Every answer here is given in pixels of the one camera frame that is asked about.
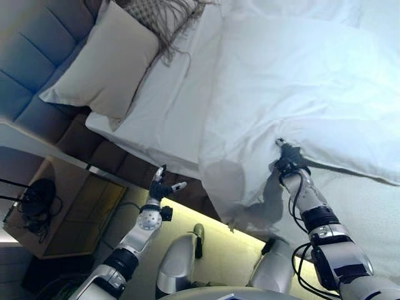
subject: bed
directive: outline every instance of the bed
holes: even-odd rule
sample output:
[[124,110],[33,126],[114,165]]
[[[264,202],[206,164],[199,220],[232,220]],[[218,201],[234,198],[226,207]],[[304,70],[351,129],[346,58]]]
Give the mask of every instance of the bed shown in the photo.
[[[218,84],[221,84],[222,74],[232,79],[229,74],[223,72],[219,73],[220,77],[212,75],[215,74],[215,66],[218,69],[221,65],[218,61],[224,54],[221,54],[221,34],[224,18],[230,14],[230,1],[223,1],[220,6],[206,6],[201,18],[175,40],[175,45],[182,53],[176,54],[170,67],[157,63],[151,69],[136,94],[132,111],[115,131],[111,129],[106,117],[95,112],[89,115],[86,126],[150,163],[166,163],[172,172],[202,179],[221,219],[232,228],[238,228],[262,239],[277,234],[297,245],[305,242],[307,237],[298,234],[299,231],[286,209],[288,194],[279,187],[276,175],[270,175],[272,170],[269,169],[269,165],[273,163],[273,158],[276,159],[279,155],[278,149],[267,148],[265,160],[257,160],[258,165],[252,162],[244,166],[247,168],[244,172],[246,185],[249,184],[250,174],[258,181],[254,184],[258,189],[253,189],[247,194],[244,194],[244,188],[241,186],[241,181],[244,180],[240,168],[243,165],[239,166],[239,172],[237,165],[219,164],[211,169],[204,167],[204,162],[218,159],[222,161],[225,158],[216,154],[218,151],[213,149],[218,149],[218,145],[205,145],[204,138],[210,133],[208,129],[212,129],[214,125],[221,126],[221,132],[226,130],[226,123],[210,122],[210,108],[217,108],[220,102],[210,102],[209,99],[212,99],[216,89],[221,87]],[[398,45],[398,19],[398,1],[362,2],[360,28],[379,36],[385,47],[394,48]],[[276,20],[269,22],[280,26]],[[313,24],[310,23],[304,30],[311,26]],[[323,23],[323,26],[329,27],[330,24]],[[218,116],[226,118],[229,116],[226,112],[233,111],[229,105],[221,107],[224,111],[212,111],[214,114],[218,113],[212,121],[218,119]],[[241,111],[236,111],[233,116],[238,117],[238,113]],[[237,161],[243,163],[246,159],[247,157],[239,156]],[[394,158],[392,164],[396,170],[398,160]],[[387,179],[385,176],[373,174],[376,175],[374,179],[372,176],[360,175],[370,175],[367,171],[344,166],[343,168],[347,169],[345,171],[340,169],[340,165],[341,163],[324,167],[320,164],[312,167],[312,178],[316,186],[370,257],[376,273],[400,283],[398,186],[378,178]],[[237,173],[237,176],[225,178],[224,175],[229,172]],[[392,177],[393,183],[398,183],[395,180],[396,176],[398,174]]]

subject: bedside table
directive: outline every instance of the bedside table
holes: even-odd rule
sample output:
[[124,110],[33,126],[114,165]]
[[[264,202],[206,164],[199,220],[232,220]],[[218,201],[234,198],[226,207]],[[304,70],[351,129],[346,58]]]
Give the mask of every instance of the bedside table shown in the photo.
[[[62,201],[43,242],[23,228],[23,214],[17,209],[7,217],[4,230],[39,259],[92,254],[126,188],[55,157],[41,164],[31,183],[41,178],[55,183]],[[51,211],[59,205],[55,199]]]

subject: white pillow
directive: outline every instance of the white pillow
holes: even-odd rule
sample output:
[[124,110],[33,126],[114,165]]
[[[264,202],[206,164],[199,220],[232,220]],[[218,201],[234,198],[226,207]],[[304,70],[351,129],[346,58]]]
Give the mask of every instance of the white pillow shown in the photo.
[[69,69],[39,97],[123,119],[158,47],[151,31],[111,2]]
[[232,12],[318,19],[358,28],[361,0],[235,0]]

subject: gray tufted headboard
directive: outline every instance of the gray tufted headboard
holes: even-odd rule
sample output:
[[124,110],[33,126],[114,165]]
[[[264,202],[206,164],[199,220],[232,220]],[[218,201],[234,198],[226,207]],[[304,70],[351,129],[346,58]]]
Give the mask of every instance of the gray tufted headboard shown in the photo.
[[[37,14],[1,44],[0,123],[15,126],[70,156],[148,188],[157,168],[86,128],[88,108],[39,99],[38,95],[63,75],[84,46],[102,3],[36,0],[44,1]],[[166,177],[171,183],[191,182],[176,201],[218,219],[200,181],[170,172]]]
[[103,140],[84,127],[88,109],[44,103],[38,95],[78,55],[100,5],[101,0],[49,0],[0,52],[1,120],[83,161]]

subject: floor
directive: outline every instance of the floor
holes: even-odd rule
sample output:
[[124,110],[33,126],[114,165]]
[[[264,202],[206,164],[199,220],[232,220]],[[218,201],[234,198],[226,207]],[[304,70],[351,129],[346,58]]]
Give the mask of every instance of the floor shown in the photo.
[[[121,202],[134,202],[143,205],[147,191],[130,185],[130,190]],[[207,216],[199,214],[186,206],[165,199],[162,205],[174,208],[172,222],[164,222],[161,231],[148,247],[144,259],[121,299],[154,299],[154,289],[158,266],[170,243],[181,234],[190,231],[196,223],[205,227],[204,256],[195,262],[194,280],[226,283],[232,286],[244,286],[252,273],[253,266],[259,258],[264,243],[239,231],[230,232],[228,227]],[[96,263],[100,264],[111,253],[106,243],[115,246],[132,228],[138,216],[134,206],[121,206],[115,211],[102,241],[96,250]],[[304,277],[313,285],[318,281],[313,265],[304,267]],[[292,281],[291,295],[300,299],[320,299],[303,290],[295,278]]]

